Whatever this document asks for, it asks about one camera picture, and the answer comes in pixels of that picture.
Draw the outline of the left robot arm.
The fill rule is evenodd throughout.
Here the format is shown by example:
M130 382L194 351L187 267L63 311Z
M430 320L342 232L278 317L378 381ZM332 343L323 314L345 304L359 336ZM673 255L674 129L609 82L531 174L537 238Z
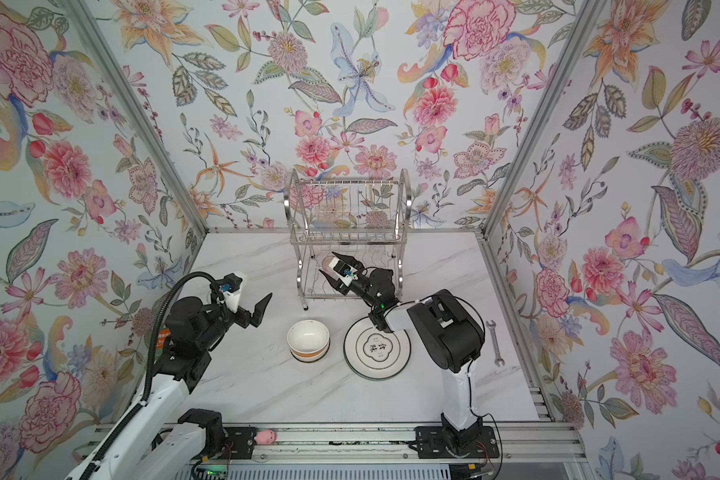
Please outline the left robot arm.
M194 461L250 460L256 445L254 427L226 427L218 411L191 408L158 445L153 441L166 428L195 390L211 362L211 351L234 325L261 325L272 296L253 311L236 304L237 293L225 292L218 303L198 297L178 300L168 310L170 335L162 355L145 376L141 396L69 479L168 479Z

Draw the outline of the white plate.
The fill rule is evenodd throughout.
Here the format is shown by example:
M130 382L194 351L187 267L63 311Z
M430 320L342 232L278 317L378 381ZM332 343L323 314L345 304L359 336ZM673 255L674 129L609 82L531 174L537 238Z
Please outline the white plate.
M343 354L356 375L372 381L388 380L408 365L411 342L405 331L381 332L369 319L360 319L345 335Z

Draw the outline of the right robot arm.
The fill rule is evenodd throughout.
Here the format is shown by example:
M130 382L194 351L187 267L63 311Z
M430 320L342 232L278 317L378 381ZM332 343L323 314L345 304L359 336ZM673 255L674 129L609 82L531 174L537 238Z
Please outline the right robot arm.
M485 343L480 315L447 289L410 302L396 295L393 272L366 268L358 259L333 252L320 270L328 284L345 296L353 293L369 308L367 318L377 332L414 330L430 359L443 373L441 415L444 439L450 448L464 448L478 439L483 421L473 411L469 366Z

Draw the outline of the pink rimmed glass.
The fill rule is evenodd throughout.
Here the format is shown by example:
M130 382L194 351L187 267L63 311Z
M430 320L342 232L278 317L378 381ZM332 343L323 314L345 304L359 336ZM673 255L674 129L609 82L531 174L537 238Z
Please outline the pink rimmed glass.
M327 254L321 261L321 269L326 272L332 271L335 260L336 258L333 254Z

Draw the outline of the orange white bowl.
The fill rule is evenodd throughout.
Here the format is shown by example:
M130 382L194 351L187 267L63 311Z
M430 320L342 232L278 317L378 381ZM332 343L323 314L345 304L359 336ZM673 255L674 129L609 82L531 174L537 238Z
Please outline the orange white bowl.
M286 335L291 355L299 362L314 363L322 359L330 348L330 332L318 320L295 323Z

